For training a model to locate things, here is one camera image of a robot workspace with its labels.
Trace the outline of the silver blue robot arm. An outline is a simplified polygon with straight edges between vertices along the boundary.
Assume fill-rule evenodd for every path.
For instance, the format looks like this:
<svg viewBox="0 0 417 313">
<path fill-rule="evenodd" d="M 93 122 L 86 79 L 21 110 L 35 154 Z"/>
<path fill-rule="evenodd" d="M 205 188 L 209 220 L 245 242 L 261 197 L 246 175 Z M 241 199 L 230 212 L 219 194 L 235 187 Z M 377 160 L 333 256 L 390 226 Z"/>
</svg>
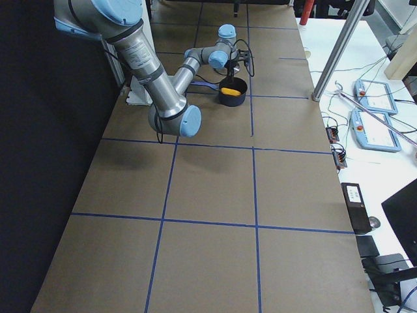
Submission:
<svg viewBox="0 0 417 313">
<path fill-rule="evenodd" d="M 218 29 L 213 46 L 192 48 L 170 78 L 143 32 L 141 1 L 54 1 L 54 20 L 58 30 L 75 37 L 105 40 L 120 53 L 129 70 L 148 94 L 152 105 L 149 124 L 159 134 L 195 136 L 201 126 L 201 111 L 184 96 L 199 68 L 223 68 L 237 57 L 235 27 Z"/>
</svg>

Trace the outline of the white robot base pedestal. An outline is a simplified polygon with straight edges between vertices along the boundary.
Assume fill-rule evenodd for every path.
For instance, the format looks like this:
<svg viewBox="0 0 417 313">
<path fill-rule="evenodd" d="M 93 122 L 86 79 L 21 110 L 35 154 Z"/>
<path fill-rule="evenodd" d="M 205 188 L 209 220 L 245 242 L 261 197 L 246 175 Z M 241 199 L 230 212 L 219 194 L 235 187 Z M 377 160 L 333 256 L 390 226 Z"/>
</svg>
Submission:
<svg viewBox="0 0 417 313">
<path fill-rule="evenodd" d="M 150 106 L 152 104 L 151 96 L 135 76 L 132 76 L 126 103 L 134 106 Z"/>
</svg>

